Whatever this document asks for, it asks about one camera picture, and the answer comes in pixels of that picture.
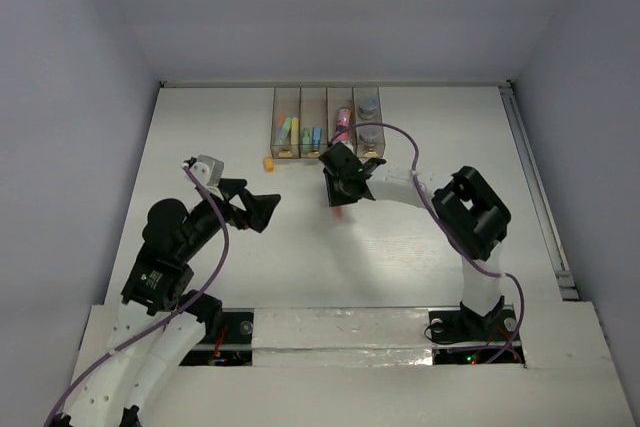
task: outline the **white platform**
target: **white platform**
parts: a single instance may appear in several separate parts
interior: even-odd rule
[[[474,166],[511,210],[501,264],[524,288],[529,368],[430,366],[431,346],[421,337],[426,311],[413,308],[459,302],[459,257],[418,209],[363,201],[336,224],[318,164],[291,161],[264,172],[273,91],[246,88],[161,90],[107,305],[92,311],[77,369],[102,350],[149,208],[166,197],[188,207],[200,200],[180,163],[202,153],[223,160],[225,176],[247,179],[253,193],[282,195],[263,234],[231,231],[228,262],[210,289],[226,307],[257,309],[256,362],[178,369],[145,427],[632,426],[591,305],[561,301],[498,89],[380,94],[385,122],[406,128],[420,145],[420,170]],[[385,158],[408,166],[409,143],[386,135]],[[192,260],[193,287],[209,275],[221,245],[215,237]],[[514,302],[507,281],[504,290]],[[386,309],[340,318],[336,307]],[[318,355],[309,354],[314,349]],[[333,350],[327,356],[323,349]],[[367,360],[385,349],[391,362]],[[423,352],[424,361],[406,366],[408,357],[393,349]]]

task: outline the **pink object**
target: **pink object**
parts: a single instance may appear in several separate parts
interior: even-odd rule
[[[349,129],[349,121],[351,120],[351,110],[343,107],[338,110],[338,114],[336,115],[336,132],[334,136],[337,135],[335,142],[348,142],[349,141],[349,133],[347,130]]]

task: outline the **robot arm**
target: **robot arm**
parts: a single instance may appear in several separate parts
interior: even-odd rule
[[[491,277],[480,273],[462,256],[464,288],[460,308],[464,322],[470,330],[487,331],[504,305],[498,285],[498,258],[511,214],[478,171],[463,167],[453,178],[444,179],[390,168],[382,159],[369,159],[363,164],[339,142],[327,149],[320,161],[331,206],[364,198],[425,208],[414,184],[416,175],[423,197],[445,225],[450,242],[464,249],[483,270],[496,274]]]
[[[225,223],[262,232],[280,202],[280,196],[252,195],[243,179],[221,178],[223,164],[200,156],[186,162],[209,192]],[[245,210],[230,203],[238,196]],[[138,426],[184,354],[205,334],[220,327],[222,303],[208,295],[196,300],[183,315],[122,347],[185,304],[195,291],[183,295],[193,277],[188,261],[221,229],[206,202],[189,212],[176,199],[156,203],[147,215],[144,244],[122,290],[122,303],[107,345],[111,354],[84,384],[78,397],[53,418],[51,427]]]

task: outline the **white wall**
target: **white wall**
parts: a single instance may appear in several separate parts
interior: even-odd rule
[[[120,0],[164,80],[503,80],[560,1]]]
[[[560,236],[640,419],[640,3],[566,0],[516,83]]]
[[[37,426],[102,300],[157,82],[113,0],[0,11],[0,424]]]

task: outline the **white enclosure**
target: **white enclosure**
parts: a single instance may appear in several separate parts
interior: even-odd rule
[[[557,308],[558,319],[575,321],[574,339],[580,339],[563,345],[580,353],[579,359],[567,364],[575,375],[542,381],[532,405],[547,402],[559,409],[546,396],[548,391],[543,395],[546,382],[557,382],[560,391],[576,384],[599,385],[609,397],[596,401],[597,389],[589,391],[589,387],[582,400],[569,399],[571,408],[582,409],[579,419],[597,422],[606,417],[613,425],[628,425],[616,370],[606,360],[607,348],[591,307],[588,303],[568,307],[557,290],[552,257],[562,255],[554,254],[553,245],[545,242],[537,222],[539,205],[534,208],[531,184],[525,179],[526,156],[516,150],[517,141],[511,137],[508,120],[512,119],[504,111],[499,113],[495,86],[515,81],[539,178],[563,242],[561,253],[566,254],[582,300],[594,302],[617,375],[637,418],[640,368],[635,362],[635,312],[640,306],[635,293],[640,274],[634,246],[640,212],[634,200],[640,189],[636,134],[640,7],[635,0],[0,0],[0,9],[2,425],[41,425],[71,378],[91,306],[106,299],[104,307],[92,310],[88,332],[93,333],[85,337],[78,366],[86,365],[92,353],[100,350],[100,337],[94,333],[118,299],[123,276],[139,246],[146,209],[166,195],[187,203],[196,200],[195,194],[185,194],[189,188],[182,178],[167,180],[175,175],[169,157],[175,155],[178,161],[185,154],[226,157],[229,175],[247,178],[259,190],[272,188],[289,199],[302,198],[301,190],[292,186],[296,169],[302,166],[281,168],[275,174],[261,170],[268,139],[263,138],[266,127],[262,131],[259,126],[269,122],[269,114],[263,111],[269,86],[310,81],[395,83],[397,87],[381,90],[384,105],[390,106],[385,120],[405,126],[413,123],[414,129],[420,126],[418,136],[425,152],[443,153],[429,158],[430,169],[448,172],[469,163],[489,172],[512,207],[513,232],[505,258],[522,276],[525,295],[534,304],[532,318],[554,317],[544,309]],[[255,83],[262,88],[160,90],[165,81],[171,85]],[[484,87],[461,91],[400,87],[430,82],[483,83]],[[213,109],[209,116],[198,117],[207,108]],[[200,119],[193,127],[196,130],[221,121],[241,129],[244,123],[237,123],[241,112],[246,112],[257,133],[240,148],[229,149],[220,140],[224,135],[216,135],[214,127],[211,139],[177,134],[191,128],[190,116]],[[166,129],[162,139],[173,138],[175,148],[150,148],[161,142],[158,129]],[[470,147],[474,136],[484,139],[481,149]],[[409,147],[393,139],[385,155],[405,165]],[[333,230],[327,227],[322,209],[309,208],[309,199],[322,195],[312,178],[300,185],[308,189],[307,202],[284,201],[272,227],[274,232],[296,235],[328,274],[318,280],[308,265],[293,270],[295,252],[287,252],[284,264],[277,264],[278,252],[269,245],[252,243],[250,236],[238,234],[233,240],[239,248],[232,247],[231,257],[241,265],[238,274],[222,276],[214,286],[225,305],[411,308],[459,300],[456,272],[447,269],[455,256],[418,212],[403,211],[405,220],[396,225],[387,222],[396,215],[388,206],[358,205],[352,240],[362,245],[362,251],[349,262],[328,254],[335,247],[329,241],[326,245],[313,242],[314,236],[297,228],[305,222],[296,213],[313,218],[319,233]],[[384,226],[391,239],[388,245],[380,242],[380,232],[370,229],[369,223],[375,222]],[[424,244],[414,230],[431,240]],[[201,282],[214,260],[218,242],[195,261],[199,271],[194,284]],[[276,264],[288,280],[269,284],[269,277],[258,273],[254,287],[243,284],[242,274],[251,272],[249,261],[259,256],[268,259],[265,264]],[[427,277],[407,267],[421,262],[433,266]],[[359,267],[344,270],[347,264]],[[261,289],[259,284],[269,287]],[[506,293],[513,302],[510,289]],[[525,342],[531,352],[543,352],[540,339],[546,337],[535,336],[532,327],[535,322],[524,331],[529,338]],[[590,329],[593,335],[586,333]],[[586,354],[589,345],[595,347]],[[545,357],[538,365],[555,368],[554,362],[559,360]],[[193,376],[181,371],[173,388],[182,390],[194,383],[203,391],[211,373],[199,370]],[[288,380],[279,374],[270,380],[264,371],[258,375],[256,369],[247,370],[237,376],[233,369],[225,372],[226,389],[242,389],[255,381],[247,395],[258,404],[260,393],[275,382],[286,385],[289,395],[298,396],[296,402],[304,411],[304,399],[313,395],[313,389],[301,388],[300,379],[306,375],[313,375],[318,389],[327,394],[319,406],[338,402],[343,410],[356,413],[368,402],[387,398],[380,381],[370,377],[378,374],[364,370],[352,378],[362,398],[344,405],[339,397],[346,398],[352,391],[338,371],[300,371]],[[416,383],[426,382],[420,378],[426,375],[423,372],[416,374]],[[396,390],[406,385],[403,375],[394,377]],[[509,377],[512,371],[504,375]],[[519,396],[524,394],[518,389],[526,381],[517,377],[509,377],[517,385],[512,390],[514,403],[501,415],[513,415],[510,419],[522,424],[530,412],[520,408],[524,397]],[[457,378],[455,383],[468,389],[484,385],[480,377]],[[414,402],[452,401],[446,392],[436,389],[421,397],[407,391],[396,398],[395,408],[406,413]],[[593,402],[582,404],[583,409],[580,402],[585,399]],[[262,402],[281,405],[274,397]],[[470,406],[476,419],[483,405],[479,397]],[[164,417],[171,404],[163,407],[157,419]],[[388,407],[393,412],[393,405]],[[576,417],[566,414],[550,418],[548,425],[572,425]],[[255,423],[251,415],[243,417],[246,424]],[[360,421],[390,425],[396,417],[386,415],[387,411],[373,409]],[[338,425],[341,421],[331,412],[314,419]],[[455,424],[456,419],[449,421]],[[446,425],[447,419],[413,420]]]

